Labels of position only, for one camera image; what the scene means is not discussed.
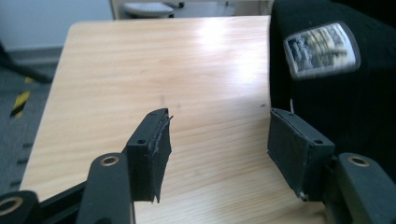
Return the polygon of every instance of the black mechanical arm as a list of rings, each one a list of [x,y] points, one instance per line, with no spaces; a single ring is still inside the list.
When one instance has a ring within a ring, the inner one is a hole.
[[[134,202],[160,201],[171,153],[168,109],[146,115],[121,153],[96,158],[87,181],[44,202],[23,190],[0,197],[0,223],[135,223]]]

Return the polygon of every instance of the black bag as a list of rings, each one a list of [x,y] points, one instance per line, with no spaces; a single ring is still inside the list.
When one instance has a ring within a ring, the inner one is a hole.
[[[275,0],[272,107],[377,161],[396,182],[396,7],[391,1]]]

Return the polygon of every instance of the sticker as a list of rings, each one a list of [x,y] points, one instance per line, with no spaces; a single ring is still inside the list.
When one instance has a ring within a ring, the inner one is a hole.
[[[356,40],[341,22],[291,35],[284,47],[294,79],[342,74],[361,65]]]

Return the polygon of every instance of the white wall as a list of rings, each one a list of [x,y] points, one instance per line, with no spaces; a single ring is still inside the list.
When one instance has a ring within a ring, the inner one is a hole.
[[[108,0],[0,0],[0,39],[6,51],[57,48],[73,23],[112,18]]]

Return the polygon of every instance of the wooden table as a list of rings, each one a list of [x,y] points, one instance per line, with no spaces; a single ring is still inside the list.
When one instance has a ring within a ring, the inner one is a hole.
[[[168,107],[162,200],[135,203],[138,223],[323,223],[321,203],[297,199],[266,152],[269,20],[74,25],[22,189],[44,200],[84,181],[92,160]]]

